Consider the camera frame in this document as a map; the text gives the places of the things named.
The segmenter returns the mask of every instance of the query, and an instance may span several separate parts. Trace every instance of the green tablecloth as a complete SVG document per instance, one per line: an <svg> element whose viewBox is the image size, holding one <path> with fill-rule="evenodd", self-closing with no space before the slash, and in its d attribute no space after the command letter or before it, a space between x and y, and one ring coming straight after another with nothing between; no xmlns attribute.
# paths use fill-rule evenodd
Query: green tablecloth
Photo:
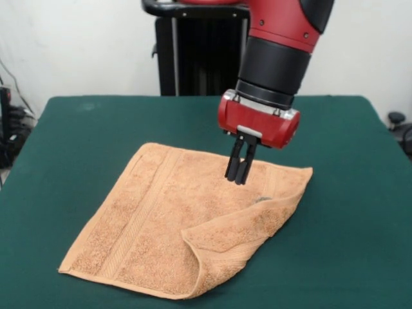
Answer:
<svg viewBox="0 0 412 309"><path fill-rule="evenodd" d="M0 192L0 308L412 308L412 165L361 97L299 97L292 143L258 149L314 177L292 219L229 282L176 302L57 273L143 143L229 155L218 104L53 98Z"/></svg>

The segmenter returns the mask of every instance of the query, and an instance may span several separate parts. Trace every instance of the red robot arm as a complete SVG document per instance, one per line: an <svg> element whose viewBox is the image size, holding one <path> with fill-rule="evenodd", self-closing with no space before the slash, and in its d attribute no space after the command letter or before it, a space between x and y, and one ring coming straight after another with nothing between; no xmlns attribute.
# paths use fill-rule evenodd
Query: red robot arm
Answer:
<svg viewBox="0 0 412 309"><path fill-rule="evenodd" d="M238 83L222 96L218 110L220 127L236 137L225 174L229 181L245 184L258 144L281 149L291 141L300 120L292 104L333 2L246 1L250 31Z"/></svg>

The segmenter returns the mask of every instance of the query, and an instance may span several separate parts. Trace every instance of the black cylindrical joint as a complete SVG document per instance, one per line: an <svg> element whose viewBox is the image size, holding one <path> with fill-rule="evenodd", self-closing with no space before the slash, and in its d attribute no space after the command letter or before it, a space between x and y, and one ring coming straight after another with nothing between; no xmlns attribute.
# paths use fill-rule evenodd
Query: black cylindrical joint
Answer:
<svg viewBox="0 0 412 309"><path fill-rule="evenodd" d="M310 57L303 50L249 37L236 91L250 100L289 109Z"/></svg>

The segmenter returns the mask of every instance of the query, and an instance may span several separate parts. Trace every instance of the orange towel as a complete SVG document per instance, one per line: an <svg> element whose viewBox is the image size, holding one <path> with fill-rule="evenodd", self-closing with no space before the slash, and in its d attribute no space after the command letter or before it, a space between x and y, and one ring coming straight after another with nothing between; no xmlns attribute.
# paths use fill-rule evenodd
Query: orange towel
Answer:
<svg viewBox="0 0 412 309"><path fill-rule="evenodd" d="M145 144L83 228L59 272L168 299L235 276L294 213L312 168L255 161L246 185L228 158Z"/></svg>

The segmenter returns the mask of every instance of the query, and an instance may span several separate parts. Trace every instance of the white wall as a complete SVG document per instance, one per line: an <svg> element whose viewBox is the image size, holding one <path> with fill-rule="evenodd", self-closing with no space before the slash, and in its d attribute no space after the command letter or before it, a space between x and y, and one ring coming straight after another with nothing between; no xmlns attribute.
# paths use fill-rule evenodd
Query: white wall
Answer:
<svg viewBox="0 0 412 309"><path fill-rule="evenodd" d="M55 95L159 94L155 18L140 0L0 0L0 10L0 56L36 112ZM382 118L411 119L411 14L410 0L336 0L300 94L360 94Z"/></svg>

